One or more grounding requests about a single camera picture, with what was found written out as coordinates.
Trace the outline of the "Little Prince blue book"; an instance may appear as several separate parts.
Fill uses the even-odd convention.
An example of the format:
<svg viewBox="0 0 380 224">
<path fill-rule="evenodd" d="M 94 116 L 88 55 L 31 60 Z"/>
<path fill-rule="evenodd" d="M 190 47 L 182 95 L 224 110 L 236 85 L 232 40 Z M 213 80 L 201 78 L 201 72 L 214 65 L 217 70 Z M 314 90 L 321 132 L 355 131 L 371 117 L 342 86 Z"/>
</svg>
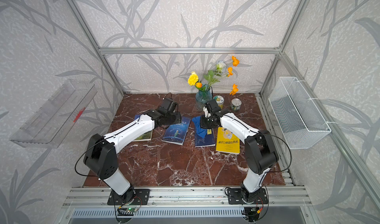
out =
<svg viewBox="0 0 380 224">
<path fill-rule="evenodd" d="M 161 140 L 163 142 L 183 145 L 189 129 L 190 122 L 191 118 L 182 117 L 181 123 L 169 126 Z"/>
</svg>

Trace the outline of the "blue cloth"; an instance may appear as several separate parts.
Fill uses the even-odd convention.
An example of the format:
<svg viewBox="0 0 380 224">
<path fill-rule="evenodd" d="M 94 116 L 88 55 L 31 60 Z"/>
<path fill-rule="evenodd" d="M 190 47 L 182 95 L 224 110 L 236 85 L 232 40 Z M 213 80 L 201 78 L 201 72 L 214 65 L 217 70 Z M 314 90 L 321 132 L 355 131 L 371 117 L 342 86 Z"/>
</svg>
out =
<svg viewBox="0 0 380 224">
<path fill-rule="evenodd" d="M 206 135 L 207 135 L 207 129 L 203 129 L 203 128 L 200 126 L 200 118 L 201 118 L 201 116 L 194 117 L 194 118 L 192 118 L 192 122 L 193 122 L 194 125 L 195 125 L 196 134 L 197 134 L 199 137 L 201 137 L 201 138 L 205 138 Z"/>
</svg>

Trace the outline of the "dark navy Chinese book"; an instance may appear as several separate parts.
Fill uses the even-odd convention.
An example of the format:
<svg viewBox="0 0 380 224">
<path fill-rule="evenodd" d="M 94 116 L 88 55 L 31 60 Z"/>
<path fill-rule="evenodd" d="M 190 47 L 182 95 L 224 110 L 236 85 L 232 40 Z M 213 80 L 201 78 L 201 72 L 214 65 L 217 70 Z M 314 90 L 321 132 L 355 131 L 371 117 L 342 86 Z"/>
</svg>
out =
<svg viewBox="0 0 380 224">
<path fill-rule="evenodd" d="M 215 146 L 215 143 L 213 130 L 206 130 L 204 138 L 200 137 L 198 134 L 195 135 L 195 147 L 210 147 Z"/>
</svg>

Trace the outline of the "Animal Farm book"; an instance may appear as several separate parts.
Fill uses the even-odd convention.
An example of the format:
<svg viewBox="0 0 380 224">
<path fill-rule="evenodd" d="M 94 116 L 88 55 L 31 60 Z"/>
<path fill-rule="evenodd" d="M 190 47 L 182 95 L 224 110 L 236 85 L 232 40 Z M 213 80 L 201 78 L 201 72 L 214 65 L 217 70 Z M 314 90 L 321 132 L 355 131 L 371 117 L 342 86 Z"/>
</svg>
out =
<svg viewBox="0 0 380 224">
<path fill-rule="evenodd" d="M 140 115 L 135 115 L 134 117 L 134 120 L 141 120 L 140 119 Z M 140 141 L 151 141 L 152 139 L 152 130 L 140 135 L 139 137 L 137 137 L 135 140 L 133 140 L 133 142 L 140 142 Z"/>
</svg>

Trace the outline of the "yellow book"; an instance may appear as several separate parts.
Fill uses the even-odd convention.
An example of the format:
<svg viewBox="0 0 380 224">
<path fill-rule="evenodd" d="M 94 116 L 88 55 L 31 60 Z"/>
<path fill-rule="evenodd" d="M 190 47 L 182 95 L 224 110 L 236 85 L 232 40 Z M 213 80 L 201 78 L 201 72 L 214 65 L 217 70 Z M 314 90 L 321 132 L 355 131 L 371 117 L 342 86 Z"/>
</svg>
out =
<svg viewBox="0 0 380 224">
<path fill-rule="evenodd" d="M 240 140 L 228 129 L 219 127 L 216 151 L 228 154 L 240 154 Z"/>
</svg>

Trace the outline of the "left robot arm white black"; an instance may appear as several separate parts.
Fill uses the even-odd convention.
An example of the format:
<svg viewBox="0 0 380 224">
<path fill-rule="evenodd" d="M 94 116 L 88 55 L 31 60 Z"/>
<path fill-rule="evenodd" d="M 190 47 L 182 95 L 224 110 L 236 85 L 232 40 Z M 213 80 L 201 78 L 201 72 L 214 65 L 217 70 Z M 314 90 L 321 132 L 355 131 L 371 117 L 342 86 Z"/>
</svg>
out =
<svg viewBox="0 0 380 224">
<path fill-rule="evenodd" d="M 174 100 L 164 98 L 157 109 L 145 111 L 124 127 L 106 135 L 93 135 L 84 153 L 83 163 L 117 195 L 132 196 L 134 188 L 120 171 L 117 154 L 147 132 L 161 126 L 179 124 L 182 118 L 176 110 L 177 106 Z"/>
</svg>

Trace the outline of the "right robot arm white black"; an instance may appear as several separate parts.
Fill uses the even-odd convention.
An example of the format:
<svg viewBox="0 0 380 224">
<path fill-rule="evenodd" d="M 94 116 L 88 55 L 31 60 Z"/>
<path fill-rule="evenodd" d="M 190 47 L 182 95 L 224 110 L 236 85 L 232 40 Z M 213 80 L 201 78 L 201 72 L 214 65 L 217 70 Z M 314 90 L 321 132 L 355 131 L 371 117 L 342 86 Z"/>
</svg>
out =
<svg viewBox="0 0 380 224">
<path fill-rule="evenodd" d="M 248 172 L 241 185 L 241 198 L 245 203 L 253 203 L 262 189 L 267 173 L 279 160 L 271 134 L 267 130 L 255 129 L 234 113 L 221 109 L 214 99 L 205 103 L 203 111 L 201 128 L 225 128 L 244 143 Z"/>
</svg>

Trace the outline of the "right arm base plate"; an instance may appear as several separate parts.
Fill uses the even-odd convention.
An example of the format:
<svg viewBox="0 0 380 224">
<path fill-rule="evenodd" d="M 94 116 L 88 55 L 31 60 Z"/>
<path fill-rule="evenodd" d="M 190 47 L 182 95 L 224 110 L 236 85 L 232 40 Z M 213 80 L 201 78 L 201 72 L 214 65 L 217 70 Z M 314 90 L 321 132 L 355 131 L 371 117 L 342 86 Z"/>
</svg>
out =
<svg viewBox="0 0 380 224">
<path fill-rule="evenodd" d="M 238 204 L 253 204 L 253 205 L 264 205 L 268 204 L 268 194 L 265 188 L 260 188 L 259 190 L 249 193 L 244 188 L 231 188 L 226 187 L 224 192 L 228 198 L 230 205 Z"/>
</svg>

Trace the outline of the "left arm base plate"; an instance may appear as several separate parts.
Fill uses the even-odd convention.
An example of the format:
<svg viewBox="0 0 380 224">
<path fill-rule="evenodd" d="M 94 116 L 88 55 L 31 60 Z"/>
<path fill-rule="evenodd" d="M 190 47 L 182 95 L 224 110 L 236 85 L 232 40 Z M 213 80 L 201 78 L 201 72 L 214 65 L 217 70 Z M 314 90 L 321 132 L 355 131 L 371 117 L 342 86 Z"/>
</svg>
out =
<svg viewBox="0 0 380 224">
<path fill-rule="evenodd" d="M 107 201 L 109 206 L 121 205 L 147 205 L 150 189 L 134 189 L 130 187 L 123 195 L 117 194 L 113 189 Z"/>
</svg>

